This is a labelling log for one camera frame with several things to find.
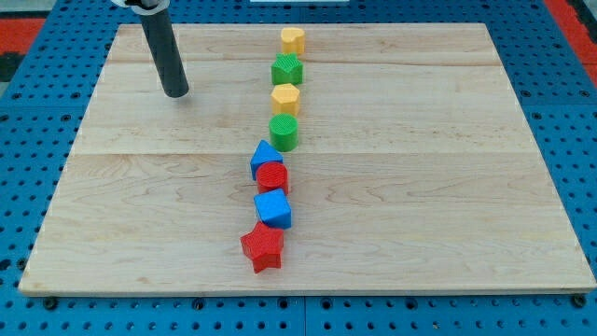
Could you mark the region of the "white rod mount collar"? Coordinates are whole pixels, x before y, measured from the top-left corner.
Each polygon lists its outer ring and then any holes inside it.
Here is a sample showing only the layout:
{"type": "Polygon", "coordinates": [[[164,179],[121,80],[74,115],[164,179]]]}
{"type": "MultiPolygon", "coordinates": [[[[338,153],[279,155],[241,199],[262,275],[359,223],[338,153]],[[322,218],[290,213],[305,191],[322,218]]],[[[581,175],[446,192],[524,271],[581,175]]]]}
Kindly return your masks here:
{"type": "Polygon", "coordinates": [[[118,7],[130,8],[135,14],[151,16],[167,9],[170,0],[111,0],[118,7]]]}

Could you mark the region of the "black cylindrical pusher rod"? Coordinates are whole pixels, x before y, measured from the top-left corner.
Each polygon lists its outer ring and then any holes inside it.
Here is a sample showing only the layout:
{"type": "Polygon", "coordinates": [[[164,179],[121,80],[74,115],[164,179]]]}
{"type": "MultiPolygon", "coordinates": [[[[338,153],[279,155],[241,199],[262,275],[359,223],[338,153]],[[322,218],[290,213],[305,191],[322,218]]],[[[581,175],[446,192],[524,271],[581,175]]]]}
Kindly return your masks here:
{"type": "Polygon", "coordinates": [[[168,8],[144,8],[141,23],[164,93],[171,98],[183,97],[189,85],[168,8]]]}

